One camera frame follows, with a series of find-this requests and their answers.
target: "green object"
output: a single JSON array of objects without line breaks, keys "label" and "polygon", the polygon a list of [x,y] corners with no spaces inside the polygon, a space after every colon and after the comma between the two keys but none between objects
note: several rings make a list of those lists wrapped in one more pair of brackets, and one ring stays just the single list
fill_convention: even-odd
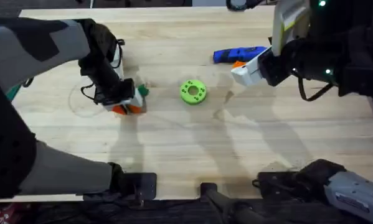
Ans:
[{"label": "green object", "polygon": [[190,105],[196,105],[205,100],[207,88],[199,80],[188,80],[184,82],[179,90],[181,98]]},{"label": "green object", "polygon": [[13,88],[11,88],[11,90],[9,90],[9,92],[6,93],[6,97],[12,101],[14,99],[14,97],[16,96],[17,92],[20,90],[20,85],[17,85]]},{"label": "green object", "polygon": [[144,84],[138,86],[138,91],[143,97],[149,95],[149,89]]}]

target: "gray robot arm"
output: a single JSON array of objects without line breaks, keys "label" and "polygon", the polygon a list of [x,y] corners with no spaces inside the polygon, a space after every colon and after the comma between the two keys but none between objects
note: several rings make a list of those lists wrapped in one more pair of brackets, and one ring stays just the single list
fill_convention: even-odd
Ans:
[{"label": "gray robot arm", "polygon": [[115,36],[91,19],[0,19],[0,198],[107,190],[132,194],[118,164],[89,161],[38,141],[5,96],[16,84],[79,60],[81,75],[105,101],[131,98],[132,80],[120,79],[110,65],[118,47]]}]

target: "wooden table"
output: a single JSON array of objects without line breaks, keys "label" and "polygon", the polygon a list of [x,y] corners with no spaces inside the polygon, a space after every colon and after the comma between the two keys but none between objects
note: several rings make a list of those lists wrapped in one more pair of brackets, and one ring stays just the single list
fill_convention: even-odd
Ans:
[{"label": "wooden table", "polygon": [[[65,152],[155,172],[157,198],[196,198],[201,182],[233,197],[259,197],[251,180],[263,170],[300,169],[319,158],[373,180],[373,109],[362,96],[330,91],[313,103],[290,77],[244,88],[230,65],[214,65],[215,50],[268,46],[273,7],[243,13],[225,7],[26,10],[22,17],[90,17],[125,39],[127,77],[146,83],[148,112],[117,116],[80,93],[90,83],[76,62],[37,77],[14,100],[37,138]],[[203,81],[209,95],[189,106],[185,80]],[[308,94],[324,84],[306,82]]]}]

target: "white robot part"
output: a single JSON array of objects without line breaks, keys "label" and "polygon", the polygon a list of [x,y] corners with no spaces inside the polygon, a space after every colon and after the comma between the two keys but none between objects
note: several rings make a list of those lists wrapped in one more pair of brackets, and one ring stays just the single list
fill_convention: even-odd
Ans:
[{"label": "white robot part", "polygon": [[260,69],[258,68],[258,57],[259,55],[247,62],[244,66],[232,69],[232,76],[237,83],[243,86],[250,86],[257,84],[261,79],[263,79]]},{"label": "white robot part", "polygon": [[[308,0],[280,1],[275,7],[273,18],[272,47],[267,50],[271,50],[274,56],[279,56],[288,42],[306,37],[309,28],[309,12]],[[258,65],[260,55],[242,67],[232,69],[232,75],[237,83],[250,86],[263,79]]]}]

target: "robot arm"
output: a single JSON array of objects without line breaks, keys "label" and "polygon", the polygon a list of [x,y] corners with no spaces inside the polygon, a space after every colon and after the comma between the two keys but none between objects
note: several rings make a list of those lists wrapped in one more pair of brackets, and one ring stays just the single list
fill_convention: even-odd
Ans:
[{"label": "robot arm", "polygon": [[[339,96],[353,92],[373,97],[373,0],[280,1],[272,35],[272,48],[232,70],[237,82],[249,86],[265,79],[277,86],[294,75],[307,101],[332,86]],[[307,98],[303,80],[327,85]]]},{"label": "robot arm", "polygon": [[40,21],[0,19],[0,198],[15,195],[132,194],[118,164],[83,159],[38,141],[5,92],[44,71],[77,60],[81,75],[96,86],[95,103],[115,105],[134,96],[110,62],[121,47],[115,36],[91,19]]}]

